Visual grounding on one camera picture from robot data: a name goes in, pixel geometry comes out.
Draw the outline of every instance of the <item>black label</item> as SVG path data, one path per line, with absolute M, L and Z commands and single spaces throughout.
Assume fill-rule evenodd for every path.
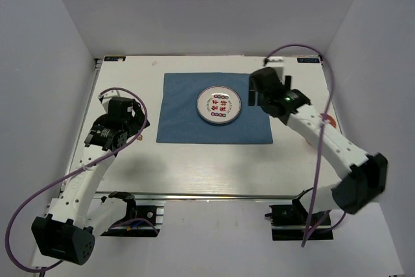
M 118 62 L 118 61 L 125 61 L 125 56 L 106 56 L 104 58 L 105 62 Z
M 298 63 L 320 63 L 319 58 L 297 58 Z

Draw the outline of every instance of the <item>plate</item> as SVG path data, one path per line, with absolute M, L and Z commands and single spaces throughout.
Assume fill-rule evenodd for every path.
M 207 122 L 225 125 L 238 117 L 241 112 L 241 99 L 230 88 L 212 86 L 198 96 L 197 111 Z

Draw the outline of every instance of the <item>blue placemat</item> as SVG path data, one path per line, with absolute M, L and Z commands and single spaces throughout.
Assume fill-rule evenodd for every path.
M 269 116 L 259 106 L 248 106 L 248 79 L 249 74 L 165 74 L 157 142 L 272 144 Z M 238 93 L 242 109 L 234 122 L 215 126 L 199 116 L 197 97 L 211 86 L 226 86 Z

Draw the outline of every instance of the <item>white plate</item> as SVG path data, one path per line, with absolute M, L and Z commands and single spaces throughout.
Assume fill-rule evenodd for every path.
M 206 121 L 223 125 L 238 117 L 241 99 L 232 89 L 213 86 L 205 89 L 197 98 L 197 111 Z

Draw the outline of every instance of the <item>gray wall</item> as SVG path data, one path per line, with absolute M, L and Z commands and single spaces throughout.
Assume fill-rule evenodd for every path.
M 353 0 L 63 0 L 94 57 L 327 49 Z
M 405 276 L 415 276 L 414 54 L 415 0 L 354 0 L 328 49 L 345 133 L 390 162 L 380 204 Z
M 17 206 L 62 176 L 93 59 L 61 0 L 0 0 L 0 233 Z M 12 250 L 29 265 L 30 232 L 51 193 L 22 211 Z M 0 248 L 2 276 L 26 276 Z

